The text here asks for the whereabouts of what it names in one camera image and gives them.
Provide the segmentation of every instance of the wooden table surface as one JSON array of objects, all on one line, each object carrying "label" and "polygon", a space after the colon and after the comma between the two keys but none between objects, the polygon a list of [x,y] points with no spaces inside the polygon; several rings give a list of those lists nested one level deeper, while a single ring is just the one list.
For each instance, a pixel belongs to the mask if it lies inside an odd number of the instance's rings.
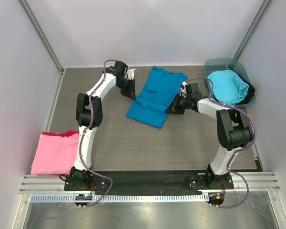
[{"label": "wooden table surface", "polygon": [[[152,67],[134,67],[136,94],[143,88]],[[203,77],[203,66],[166,66],[171,72],[183,72],[188,79]],[[67,69],[55,108],[51,132],[77,130],[75,120],[78,93],[90,90],[99,80],[102,68]],[[206,82],[199,80],[203,95]],[[216,121],[204,114],[186,110],[184,115],[169,115],[163,128],[157,129],[126,117],[132,100],[114,87],[102,101],[103,121],[92,149],[95,170],[179,170],[206,169],[219,147]],[[251,150],[240,153],[232,169],[256,168]]]}]

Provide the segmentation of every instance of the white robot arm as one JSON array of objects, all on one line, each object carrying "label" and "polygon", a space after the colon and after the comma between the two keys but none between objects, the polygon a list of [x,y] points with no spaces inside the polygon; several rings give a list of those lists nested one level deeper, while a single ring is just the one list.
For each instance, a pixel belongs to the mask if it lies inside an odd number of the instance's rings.
[{"label": "white robot arm", "polygon": [[[110,67],[106,70],[106,75],[103,73],[98,83],[86,94],[79,94],[77,101],[76,119],[79,123],[80,140],[85,131],[85,135],[82,139],[82,144],[78,145],[77,156],[74,162],[74,168],[77,170],[86,170],[80,159],[80,149],[82,158],[88,168],[91,167],[91,152],[95,133],[98,126],[102,122],[102,100],[106,94],[114,87],[119,86],[121,88],[121,94],[132,99],[135,99],[134,92],[134,75],[136,69],[128,69],[123,62],[116,62],[114,67]],[[93,103],[93,125],[92,128],[87,128],[90,119],[91,111],[86,109],[87,96],[92,94]]]},{"label": "white robot arm", "polygon": [[206,114],[217,121],[217,137],[220,143],[215,159],[207,168],[210,187],[218,187],[229,176],[229,168],[238,151],[246,147],[254,137],[248,118],[239,111],[213,103],[203,97],[197,83],[183,82],[166,113],[183,115],[185,109]]},{"label": "white robot arm", "polygon": [[[66,184],[74,187],[88,187],[91,184],[91,174],[86,168],[91,167],[93,139],[97,128],[102,122],[102,99],[114,86],[121,89],[121,94],[136,99],[134,91],[135,69],[129,69],[125,63],[116,61],[114,66],[106,69],[98,83],[87,93],[77,97],[76,120],[78,121],[81,144],[78,146],[77,157]],[[89,95],[92,96],[93,112],[86,108],[89,105]],[[182,115],[185,109],[206,114],[217,121],[217,135],[220,143],[215,159],[206,169],[208,187],[219,188],[228,180],[228,168],[232,164],[236,151],[246,147],[253,139],[253,130],[246,116],[241,112],[231,110],[212,103],[201,96],[197,83],[184,82],[166,113]]]}]

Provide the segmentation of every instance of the white wall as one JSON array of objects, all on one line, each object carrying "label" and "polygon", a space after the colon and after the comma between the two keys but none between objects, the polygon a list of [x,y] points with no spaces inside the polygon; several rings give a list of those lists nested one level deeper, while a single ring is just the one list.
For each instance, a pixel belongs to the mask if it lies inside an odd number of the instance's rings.
[{"label": "white wall", "polygon": [[0,0],[0,229],[12,226],[58,78],[19,3]]},{"label": "white wall", "polygon": [[262,0],[28,0],[64,67],[232,58]]},{"label": "white wall", "polygon": [[286,201],[286,0],[273,1],[240,62],[256,88],[248,111],[257,125],[259,154]]}]

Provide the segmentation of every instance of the blue cloth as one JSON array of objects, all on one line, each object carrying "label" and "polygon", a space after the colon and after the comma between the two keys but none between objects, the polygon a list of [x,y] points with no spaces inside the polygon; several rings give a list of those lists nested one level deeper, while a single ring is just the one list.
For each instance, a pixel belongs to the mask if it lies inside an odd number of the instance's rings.
[{"label": "blue cloth", "polygon": [[180,92],[180,85],[186,79],[183,73],[170,73],[154,66],[126,117],[161,129],[168,116],[164,111]]},{"label": "blue cloth", "polygon": [[213,95],[223,104],[235,105],[248,94],[249,85],[232,70],[213,72],[208,78],[214,83]]}]

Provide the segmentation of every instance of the pink t-shirt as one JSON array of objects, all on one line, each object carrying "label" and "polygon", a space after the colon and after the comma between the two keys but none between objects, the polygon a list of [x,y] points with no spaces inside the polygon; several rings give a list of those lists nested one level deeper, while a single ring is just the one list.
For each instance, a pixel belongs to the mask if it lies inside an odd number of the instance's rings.
[{"label": "pink t-shirt", "polygon": [[43,132],[40,135],[32,175],[69,174],[77,155],[79,134],[68,131],[63,134]]}]

